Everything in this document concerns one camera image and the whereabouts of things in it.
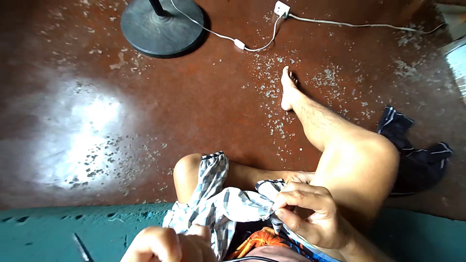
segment hairy leg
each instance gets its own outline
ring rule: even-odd
[[[187,155],[175,165],[173,178],[180,203],[187,203],[196,189],[201,157],[202,154],[198,153]],[[223,186],[253,191],[257,181],[260,180],[281,178],[286,182],[309,183],[313,176],[313,172],[267,171],[230,161],[228,176]]]
[[[281,82],[283,109],[295,111],[308,140],[322,151],[311,184],[328,188],[342,215],[356,228],[367,228],[396,179],[395,146],[302,94],[288,66]]]

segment wall outlet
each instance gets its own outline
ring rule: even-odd
[[[283,18],[288,17],[288,13],[290,12],[290,7],[284,4],[283,2],[277,1],[275,4],[275,10],[274,13],[283,16]]]

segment white electrical cord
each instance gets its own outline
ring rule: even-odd
[[[247,50],[247,51],[250,51],[250,52],[257,52],[257,51],[261,51],[262,49],[268,47],[270,45],[270,43],[272,43],[272,41],[275,39],[275,33],[276,33],[276,29],[277,29],[277,23],[278,23],[278,20],[280,20],[280,18],[283,16],[281,15],[279,18],[277,18],[277,21],[275,21],[275,25],[274,25],[274,35],[272,36],[272,40],[270,40],[270,42],[264,46],[264,47],[261,47],[261,48],[258,48],[258,49],[249,49],[247,47],[245,47],[245,44],[243,42],[241,42],[240,40],[238,39],[233,39],[231,37],[228,37],[228,36],[225,36],[225,35],[221,35],[221,34],[218,34],[216,32],[213,32],[212,30],[209,30],[207,28],[205,28],[203,25],[201,25],[199,22],[197,22],[196,20],[194,20],[193,18],[191,18],[190,16],[188,16],[186,13],[184,13],[183,11],[179,10],[178,7],[175,5],[175,3],[173,2],[173,0],[171,0],[171,3],[173,5],[173,7],[175,7],[176,10],[178,10],[178,12],[184,14],[189,20],[195,22],[196,24],[198,24],[200,27],[202,27],[204,30],[208,31],[208,32],[211,32],[212,34],[218,36],[218,37],[221,37],[221,38],[225,38],[225,39],[228,39],[228,40],[231,40],[234,42],[235,46],[239,47],[240,49],[243,49],[243,50]]]
[[[301,20],[301,21],[306,21],[306,22],[325,23],[325,24],[333,24],[333,25],[339,25],[339,26],[349,26],[349,27],[353,27],[353,28],[362,28],[362,27],[389,27],[389,28],[393,28],[393,29],[399,29],[399,30],[405,30],[405,31],[411,31],[411,32],[418,32],[418,33],[421,33],[421,34],[430,34],[430,33],[432,33],[433,31],[439,29],[441,26],[444,25],[444,23],[443,23],[443,24],[439,25],[438,27],[436,27],[436,28],[435,28],[434,30],[432,30],[432,31],[424,32],[424,31],[421,31],[421,30],[413,29],[413,28],[401,28],[401,27],[396,27],[396,26],[387,25],[387,24],[352,25],[352,24],[348,24],[348,23],[341,23],[341,22],[335,22],[335,21],[326,21],[326,20],[315,20],[315,19],[309,19],[309,18],[301,18],[301,17],[295,16],[294,14],[288,14],[288,16],[291,16],[291,17],[293,17],[293,18],[295,18],[295,19],[298,19],[298,20]]]
[[[261,51],[262,49],[268,47],[275,40],[275,33],[277,31],[278,20],[280,20],[280,18],[282,18],[282,17],[283,17],[283,14],[279,18],[277,18],[277,21],[275,21],[274,34],[272,35],[272,39],[270,39],[270,42],[266,46],[258,48],[258,49],[254,49],[254,50],[251,50],[251,49],[248,49],[248,48],[244,48],[244,49],[247,50],[247,51],[250,51],[250,52],[257,52],[257,51]]]
[[[234,42],[235,46],[239,47],[240,49],[243,49],[243,50],[246,50],[246,51],[249,51],[249,52],[257,52],[257,51],[261,51],[263,49],[265,49],[266,47],[268,47],[274,40],[275,40],[275,34],[276,34],[276,31],[277,31],[277,24],[278,24],[278,20],[280,20],[280,18],[283,17],[283,15],[285,14],[282,14],[280,15],[280,17],[277,18],[277,20],[275,21],[275,24],[274,24],[274,34],[272,35],[272,39],[270,40],[270,42],[265,45],[264,47],[261,47],[261,48],[258,48],[258,49],[249,49],[245,46],[245,44],[243,42],[241,42],[240,40],[238,39],[233,39],[231,37],[228,37],[228,36],[225,36],[225,35],[221,35],[221,34],[218,34],[216,32],[213,32],[212,30],[209,30],[207,28],[205,28],[203,25],[201,25],[199,22],[197,22],[196,20],[194,20],[193,18],[191,18],[190,16],[188,16],[186,13],[184,13],[183,11],[179,10],[178,7],[175,5],[175,3],[173,2],[173,0],[170,0],[173,7],[175,7],[176,10],[178,10],[178,12],[182,13],[183,15],[185,15],[189,20],[193,21],[194,23],[198,24],[200,27],[202,27],[204,30],[218,36],[218,37],[221,37],[221,38],[225,38],[225,39],[228,39],[228,40],[231,40]],[[430,34],[432,33],[433,31],[439,29],[441,26],[443,26],[445,23],[439,25],[438,27],[436,27],[434,30],[432,31],[429,31],[429,32],[424,32],[424,31],[421,31],[421,30],[417,30],[417,29],[413,29],[413,28],[401,28],[401,27],[396,27],[396,26],[392,26],[392,25],[387,25],[387,24],[368,24],[368,25],[352,25],[352,24],[348,24],[348,23],[341,23],[341,22],[335,22],[335,21],[326,21],[326,20],[315,20],[315,19],[309,19],[309,18],[301,18],[301,17],[297,17],[293,14],[288,14],[288,16],[291,16],[295,19],[298,19],[298,20],[301,20],[301,21],[306,21],[306,22],[315,22],[315,23],[326,23],[326,24],[334,24],[334,25],[339,25],[339,26],[349,26],[349,27],[354,27],[354,28],[361,28],[361,27],[389,27],[389,28],[393,28],[393,29],[399,29],[399,30],[405,30],[405,31],[411,31],[411,32],[418,32],[418,33],[421,33],[421,34]]]

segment checkered shorts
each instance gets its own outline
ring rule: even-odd
[[[209,227],[212,249],[220,261],[228,250],[237,222],[270,219],[276,232],[283,230],[291,239],[321,253],[290,231],[272,211],[273,200],[286,186],[283,179],[259,181],[257,192],[223,188],[228,167],[228,157],[222,151],[203,156],[191,199],[187,204],[176,201],[164,217],[163,227],[173,228],[178,234],[185,234],[192,224]]]

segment thigh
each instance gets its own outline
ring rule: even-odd
[[[336,141],[325,148],[311,184],[330,190],[341,214],[367,229],[390,193],[398,171],[398,152],[378,134]]]

